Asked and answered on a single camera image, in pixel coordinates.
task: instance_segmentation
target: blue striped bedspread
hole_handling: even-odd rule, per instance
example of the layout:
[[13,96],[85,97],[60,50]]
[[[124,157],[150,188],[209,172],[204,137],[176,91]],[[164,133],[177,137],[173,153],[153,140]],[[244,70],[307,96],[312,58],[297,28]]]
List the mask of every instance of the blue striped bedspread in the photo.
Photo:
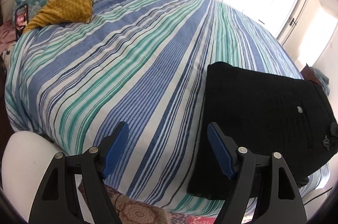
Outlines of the blue striped bedspread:
[[301,78],[267,30],[214,0],[95,0],[90,23],[20,38],[7,111],[15,131],[46,133],[68,154],[98,145],[126,121],[127,148],[105,182],[157,207],[214,216],[223,202],[186,188],[206,69],[216,61]]

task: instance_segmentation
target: bed frame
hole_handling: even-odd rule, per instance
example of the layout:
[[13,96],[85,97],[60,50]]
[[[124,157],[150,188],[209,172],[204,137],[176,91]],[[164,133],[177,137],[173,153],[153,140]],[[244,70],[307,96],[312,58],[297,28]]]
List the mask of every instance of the bed frame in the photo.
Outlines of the bed frame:
[[[2,14],[1,14],[1,6],[0,6],[0,25],[3,24]],[[6,106],[5,106],[5,82],[6,82],[6,75],[3,73],[3,70],[0,69],[0,124],[1,124],[1,131],[0,131],[0,165],[2,161],[2,156],[5,151],[5,147],[11,135],[14,133],[10,121],[8,120]]]

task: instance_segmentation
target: patterned rug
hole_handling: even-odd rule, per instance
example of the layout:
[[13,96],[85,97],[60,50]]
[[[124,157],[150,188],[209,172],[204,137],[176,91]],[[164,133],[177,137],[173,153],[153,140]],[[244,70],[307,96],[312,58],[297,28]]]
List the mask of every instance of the patterned rug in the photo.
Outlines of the patterned rug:
[[[129,199],[106,185],[108,195],[123,224],[213,224],[215,218],[171,213],[139,201]],[[79,190],[87,202],[83,183]]]

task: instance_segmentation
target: smartphone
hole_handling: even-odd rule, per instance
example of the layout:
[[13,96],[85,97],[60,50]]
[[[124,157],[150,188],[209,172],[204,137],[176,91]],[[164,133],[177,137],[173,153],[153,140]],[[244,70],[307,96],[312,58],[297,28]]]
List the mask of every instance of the smartphone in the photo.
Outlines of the smartphone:
[[23,33],[23,29],[28,24],[28,6],[23,5],[19,7],[15,12],[15,32],[16,40],[20,38]]

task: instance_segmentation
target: black cloth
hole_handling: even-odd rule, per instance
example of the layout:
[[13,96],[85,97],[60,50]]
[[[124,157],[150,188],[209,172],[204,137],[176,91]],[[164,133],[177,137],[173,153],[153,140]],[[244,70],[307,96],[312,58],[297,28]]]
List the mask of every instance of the black cloth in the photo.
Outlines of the black cloth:
[[[338,137],[330,133],[336,120],[320,86],[217,62],[207,68],[202,130],[187,190],[194,196],[223,200],[234,186],[207,139],[211,122],[253,153],[281,153],[299,186],[337,152]],[[251,197],[258,195],[259,183],[255,176]]]

